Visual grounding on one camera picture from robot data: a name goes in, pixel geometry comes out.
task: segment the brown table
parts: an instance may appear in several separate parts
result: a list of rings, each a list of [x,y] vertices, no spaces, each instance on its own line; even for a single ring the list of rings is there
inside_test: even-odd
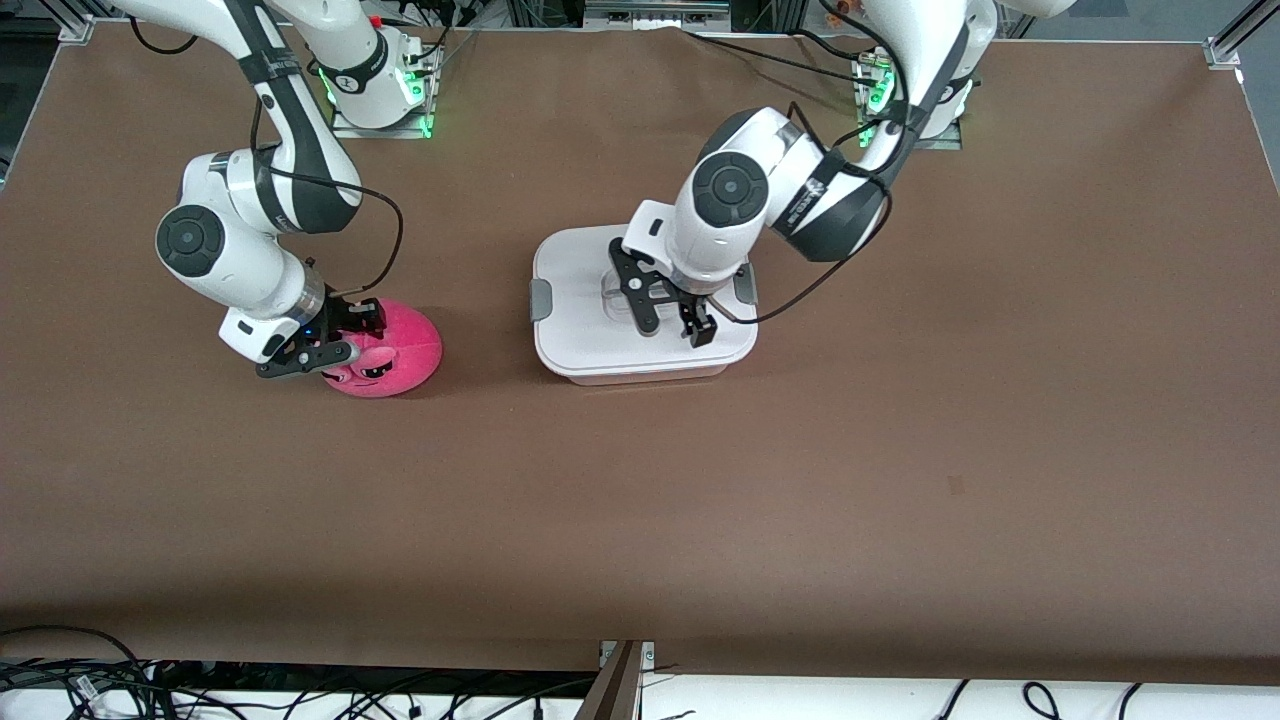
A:
[[[252,96],[207,42],[100,27],[0,195],[0,624],[164,657],[567,669],[636,637],[686,671],[1280,680],[1280,197],[1240,87],[1194,45],[998,44],[983,74],[964,151],[913,156],[883,237],[745,361],[586,389],[534,354],[538,243],[671,200],[739,109],[799,97],[835,137],[847,92],[676,31],[481,33],[435,138],[346,143],[408,217],[385,295],[447,343],[370,402],[256,379],[156,261]],[[370,202],[287,243],[344,286],[392,229]],[[754,259],[765,307],[820,270]]]

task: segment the white surface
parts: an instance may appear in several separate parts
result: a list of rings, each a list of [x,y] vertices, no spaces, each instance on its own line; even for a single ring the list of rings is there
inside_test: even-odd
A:
[[[561,231],[538,247],[534,278],[552,286],[552,314],[534,323],[534,345],[543,364],[580,384],[648,382],[707,377],[746,356],[755,346],[756,327],[731,323],[716,310],[716,340],[690,347],[681,337],[675,307],[659,307],[658,333],[644,337],[630,314],[605,313],[602,281],[612,269],[608,247],[627,225]],[[739,318],[754,318],[750,305],[739,302],[733,287],[716,300]]]
[[[955,680],[883,680],[837,678],[754,678],[717,675],[654,676],[646,680],[643,717],[662,720],[694,710],[690,720],[933,720],[946,705]],[[1112,720],[1124,683],[1052,683],[1065,720]],[[952,720],[1036,720],[1021,697],[1023,682],[975,680],[952,712]],[[211,693],[227,702],[284,706],[297,697],[287,692]],[[435,720],[449,706],[448,696],[413,696],[425,720]],[[512,698],[477,698],[463,705],[457,720],[481,720]],[[124,693],[102,696],[101,710],[128,716]],[[175,702],[182,702],[175,697]],[[408,698],[392,696],[383,705],[392,720],[408,717]],[[333,720],[351,705],[349,694],[335,694],[300,706],[291,720]],[[543,701],[545,720],[572,720],[580,701]],[[0,720],[65,720],[70,705],[60,689],[15,691],[0,694]],[[99,712],[104,720],[110,712]],[[283,710],[241,710],[247,720],[280,720]],[[502,720],[529,720],[532,703],[516,707]],[[193,720],[232,717],[227,711],[202,710]],[[379,711],[369,720],[388,720]],[[1129,720],[1275,720],[1280,717],[1280,688],[1211,685],[1143,685],[1129,702]]]

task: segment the pink ball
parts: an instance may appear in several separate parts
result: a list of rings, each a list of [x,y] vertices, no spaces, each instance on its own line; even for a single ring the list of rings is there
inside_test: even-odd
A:
[[[376,338],[366,333],[343,336],[360,348],[351,365],[321,372],[329,387],[356,397],[390,397],[426,382],[440,366],[440,333],[425,315],[394,300],[379,300],[387,329]]]

